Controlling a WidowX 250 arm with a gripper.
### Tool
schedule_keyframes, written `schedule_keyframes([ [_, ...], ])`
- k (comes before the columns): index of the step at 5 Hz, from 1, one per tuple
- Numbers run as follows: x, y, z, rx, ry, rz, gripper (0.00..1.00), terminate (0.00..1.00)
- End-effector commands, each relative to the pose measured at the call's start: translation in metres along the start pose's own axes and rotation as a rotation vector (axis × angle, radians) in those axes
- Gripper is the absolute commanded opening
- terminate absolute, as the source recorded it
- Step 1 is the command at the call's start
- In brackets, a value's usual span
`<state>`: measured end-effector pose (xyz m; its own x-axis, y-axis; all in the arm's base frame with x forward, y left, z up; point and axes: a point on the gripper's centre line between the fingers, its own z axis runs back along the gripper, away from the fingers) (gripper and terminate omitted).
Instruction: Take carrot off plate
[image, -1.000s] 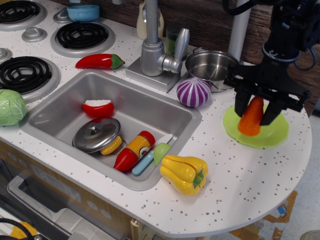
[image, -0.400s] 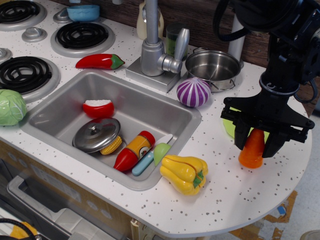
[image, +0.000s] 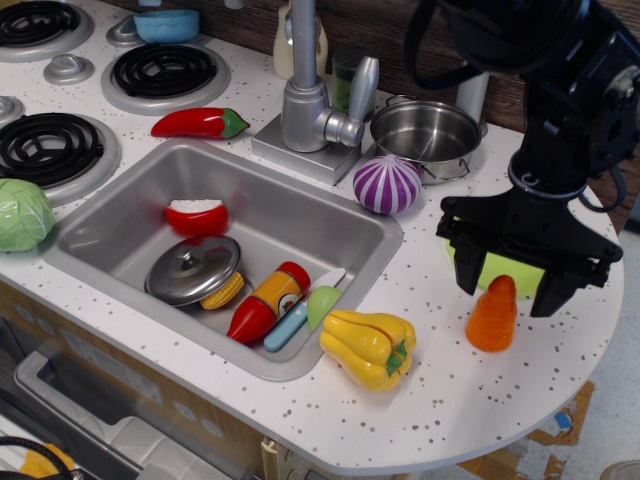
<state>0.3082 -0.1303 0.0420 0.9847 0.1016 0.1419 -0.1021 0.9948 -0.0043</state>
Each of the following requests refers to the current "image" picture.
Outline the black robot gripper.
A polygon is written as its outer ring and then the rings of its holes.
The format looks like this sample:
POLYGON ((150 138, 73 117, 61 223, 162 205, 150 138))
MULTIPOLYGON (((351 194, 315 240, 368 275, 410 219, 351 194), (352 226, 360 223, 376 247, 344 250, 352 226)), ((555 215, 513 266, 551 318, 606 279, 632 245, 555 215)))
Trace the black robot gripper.
POLYGON ((530 316, 550 317, 578 289, 603 287, 623 251, 578 221, 566 201, 541 200, 515 187, 485 197, 446 197, 437 235, 454 249, 457 285, 476 291, 491 252, 544 270, 530 316))

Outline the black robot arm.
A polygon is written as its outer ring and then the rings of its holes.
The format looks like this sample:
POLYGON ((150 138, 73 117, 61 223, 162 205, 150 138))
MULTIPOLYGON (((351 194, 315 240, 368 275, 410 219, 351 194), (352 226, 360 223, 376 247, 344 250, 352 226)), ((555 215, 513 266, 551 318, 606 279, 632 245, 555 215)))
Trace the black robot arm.
POLYGON ((569 205, 634 155, 638 41, 596 1, 446 1, 443 9, 470 65, 524 81, 525 134, 508 164, 511 188, 443 199, 437 233, 454 247, 468 293, 488 253, 540 268, 531 313, 549 317, 577 290, 603 286, 622 256, 569 205))

